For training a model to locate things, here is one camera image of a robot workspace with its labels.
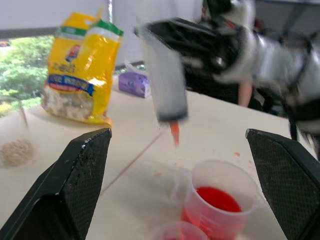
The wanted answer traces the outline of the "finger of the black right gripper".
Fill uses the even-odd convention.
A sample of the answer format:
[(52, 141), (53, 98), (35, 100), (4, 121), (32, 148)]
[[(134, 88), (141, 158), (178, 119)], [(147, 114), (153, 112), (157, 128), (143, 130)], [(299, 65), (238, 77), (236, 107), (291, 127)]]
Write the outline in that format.
[(213, 75), (203, 69), (200, 60), (191, 58), (182, 59), (185, 75), (185, 83), (188, 88), (219, 88), (220, 84)]
[(213, 47), (210, 29), (182, 18), (143, 23), (136, 27), (136, 36), (169, 50), (211, 50)]

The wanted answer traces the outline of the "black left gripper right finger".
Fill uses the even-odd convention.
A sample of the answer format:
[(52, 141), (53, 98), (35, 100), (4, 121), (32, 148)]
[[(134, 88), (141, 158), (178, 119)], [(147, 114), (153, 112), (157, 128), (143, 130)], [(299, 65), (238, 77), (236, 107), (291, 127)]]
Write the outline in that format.
[(263, 195), (289, 240), (320, 238), (320, 162), (298, 141), (249, 128)]

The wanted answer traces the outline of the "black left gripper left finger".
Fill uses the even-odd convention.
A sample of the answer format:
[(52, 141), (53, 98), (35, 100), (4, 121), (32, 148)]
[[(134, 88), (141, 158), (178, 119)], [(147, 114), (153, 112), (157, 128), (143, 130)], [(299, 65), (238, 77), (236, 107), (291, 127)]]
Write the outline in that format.
[(101, 192), (112, 130), (71, 140), (0, 230), (2, 240), (84, 240)]

